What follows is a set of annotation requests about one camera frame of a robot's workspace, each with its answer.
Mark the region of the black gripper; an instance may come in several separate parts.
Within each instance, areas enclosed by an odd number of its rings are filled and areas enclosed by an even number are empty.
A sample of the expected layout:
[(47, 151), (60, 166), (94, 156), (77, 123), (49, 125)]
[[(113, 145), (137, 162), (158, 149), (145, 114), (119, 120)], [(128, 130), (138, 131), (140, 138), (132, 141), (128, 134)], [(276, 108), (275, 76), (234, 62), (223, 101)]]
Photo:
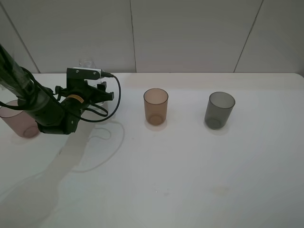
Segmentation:
[(106, 82), (91, 82), (83, 79), (68, 79), (66, 88), (55, 87), (55, 94), (65, 112), (84, 112), (89, 106), (114, 99), (114, 92), (106, 92)]

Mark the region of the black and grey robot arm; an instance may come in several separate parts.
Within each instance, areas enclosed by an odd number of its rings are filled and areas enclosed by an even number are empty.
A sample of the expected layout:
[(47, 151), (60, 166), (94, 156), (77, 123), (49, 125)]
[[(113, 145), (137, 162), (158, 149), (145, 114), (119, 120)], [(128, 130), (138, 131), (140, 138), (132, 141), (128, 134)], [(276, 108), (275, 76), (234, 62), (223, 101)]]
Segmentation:
[(71, 134), (78, 122), (85, 119), (84, 111), (102, 117), (101, 122), (112, 117), (100, 103), (112, 101), (114, 93), (106, 91), (106, 82), (90, 86), (88, 80), (116, 78), (99, 69), (68, 68), (66, 87), (56, 86), (55, 90), (42, 86), (27, 69), (20, 67), (4, 47), (0, 48), (0, 84), (18, 99), (17, 106), (1, 105), (11, 110), (22, 110), (38, 124), (46, 134)]

